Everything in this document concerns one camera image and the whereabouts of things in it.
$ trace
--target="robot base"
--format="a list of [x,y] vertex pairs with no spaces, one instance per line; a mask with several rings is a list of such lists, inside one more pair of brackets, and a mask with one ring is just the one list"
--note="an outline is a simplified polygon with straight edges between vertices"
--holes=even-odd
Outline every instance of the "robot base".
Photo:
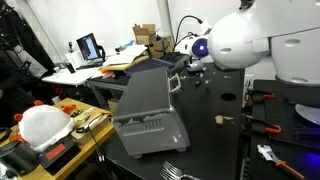
[[297,104],[295,106],[297,113],[306,120],[320,125],[320,109]]

